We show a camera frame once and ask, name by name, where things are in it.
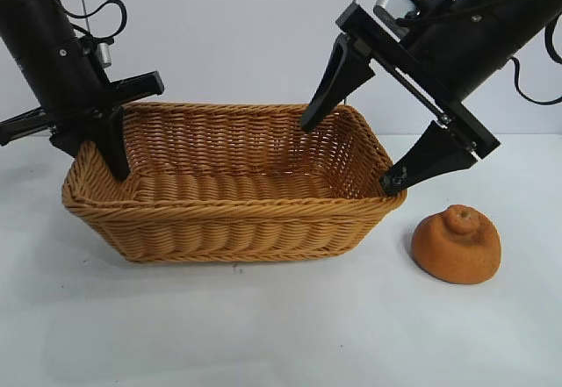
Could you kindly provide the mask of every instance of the wire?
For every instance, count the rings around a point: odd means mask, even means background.
[[[91,32],[89,32],[88,30],[84,29],[83,27],[81,27],[79,25],[72,25],[72,27],[75,30],[83,33],[84,35],[86,35],[86,37],[88,37],[89,39],[92,39],[93,41],[103,42],[103,41],[108,40],[108,39],[113,39],[125,30],[126,22],[128,20],[128,15],[127,15],[125,4],[121,0],[107,0],[103,4],[101,4],[99,7],[97,7],[93,12],[88,13],[88,14],[74,14],[74,13],[68,11],[66,8],[64,8],[64,6],[61,3],[61,0],[54,0],[54,1],[57,4],[57,6],[67,16],[69,16],[71,18],[76,18],[76,19],[85,19],[85,18],[87,19],[87,18],[93,17],[96,14],[98,14],[107,5],[113,4],[113,5],[117,5],[119,7],[119,9],[121,11],[121,23],[119,24],[119,28],[110,36],[107,36],[107,37],[104,37],[104,38],[99,38],[97,36],[94,36]]]
[[[548,52],[548,55],[550,55],[552,60],[557,64],[562,65],[562,57],[560,57],[559,53],[556,50],[556,47],[554,46],[554,32],[556,31],[556,26],[558,24],[559,18],[560,16],[558,15],[544,29],[544,43],[546,45],[546,50]],[[522,92],[519,84],[520,76],[521,76],[521,62],[515,57],[510,58],[510,60],[515,64],[515,89],[523,99],[533,104],[540,104],[541,106],[553,106],[554,104],[562,104],[562,96],[560,96],[558,99],[550,100],[547,102],[541,102],[525,95]]]
[[[444,23],[450,23],[452,21],[458,21],[463,18],[469,18],[474,15],[482,14],[487,10],[490,10],[494,7],[498,7],[503,4],[508,4],[514,1],[522,1],[522,0],[493,0],[485,4],[478,5],[473,8],[468,8],[466,10],[452,12],[450,14],[443,14],[442,16],[437,17],[428,17],[428,18],[397,18],[396,24],[401,27],[412,28],[419,25],[440,25]]]

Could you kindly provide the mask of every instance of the tan basket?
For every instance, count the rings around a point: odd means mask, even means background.
[[[338,106],[305,134],[305,108],[130,104],[131,176],[118,183],[85,143],[62,201],[134,262],[343,254],[406,193],[383,194],[378,179],[392,164],[357,111]]]

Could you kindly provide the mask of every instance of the screw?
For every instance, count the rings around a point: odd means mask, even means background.
[[[453,120],[451,118],[449,118],[449,115],[443,114],[441,116],[441,122],[443,122],[445,125],[448,125],[452,122]]]

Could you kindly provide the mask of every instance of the basket rim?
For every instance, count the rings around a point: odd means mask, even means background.
[[[126,104],[125,110],[142,110],[150,109],[151,111],[166,110],[184,110],[190,111],[197,109],[206,111],[212,109],[235,107],[236,111],[230,110],[229,114],[247,114],[249,112],[267,113],[271,115],[271,110],[278,112],[300,111],[307,104],[187,104],[187,103],[162,103],[162,102],[135,102]],[[352,106],[340,104],[334,112],[349,112],[356,121],[358,127],[363,130],[364,136],[372,145],[379,145],[376,135],[365,121],[363,115]],[[377,147],[380,154],[392,164],[390,157],[382,146]],[[191,215],[193,217],[207,219],[220,219],[232,217],[233,207],[236,208],[237,218],[254,218],[260,217],[265,207],[268,208],[267,216],[271,217],[333,217],[333,216],[353,216],[356,219],[361,217],[378,216],[381,214],[381,208],[391,211],[402,205],[407,197],[404,190],[393,197],[377,196],[364,198],[272,198],[272,199],[250,199],[250,200],[160,200],[154,202],[143,202],[138,200],[126,201],[97,201],[92,200],[84,195],[76,192],[76,188],[70,183],[72,180],[82,179],[86,168],[80,163],[88,163],[96,153],[93,143],[85,142],[81,146],[80,153],[72,163],[67,173],[64,184],[62,186],[62,202],[67,209],[72,210],[76,214],[82,215],[98,215],[104,220],[112,220],[118,218],[122,220],[126,216],[126,220],[145,220],[153,219],[154,215],[166,211],[167,218],[172,216],[184,217]],[[326,212],[326,206],[329,206],[329,212]]]

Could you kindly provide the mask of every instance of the white surface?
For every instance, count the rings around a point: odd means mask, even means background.
[[[62,0],[65,7],[73,12],[81,13],[80,0]],[[11,58],[10,52],[0,39],[0,120],[11,118],[20,113],[37,108],[39,103],[29,88],[25,78]]]
[[[104,0],[86,0],[89,10]],[[126,32],[112,47],[113,78],[158,69],[161,99],[212,103],[305,103],[320,83],[339,29],[335,20],[351,0],[124,0]],[[358,0],[372,11],[376,0]],[[112,32],[119,17],[92,20]],[[562,32],[556,34],[562,48]],[[540,100],[559,96],[562,68],[548,57],[543,37],[520,54],[522,86]],[[350,97],[377,133],[421,133],[433,118],[381,67]],[[507,65],[466,101],[494,133],[562,133],[562,107],[527,103],[515,93]]]
[[[134,265],[61,206],[70,159],[3,149],[2,386],[555,386],[562,380],[562,137],[505,136],[410,191],[353,252],[291,264]],[[415,137],[381,137],[396,159]],[[416,224],[470,204],[498,226],[492,281],[439,282]]]

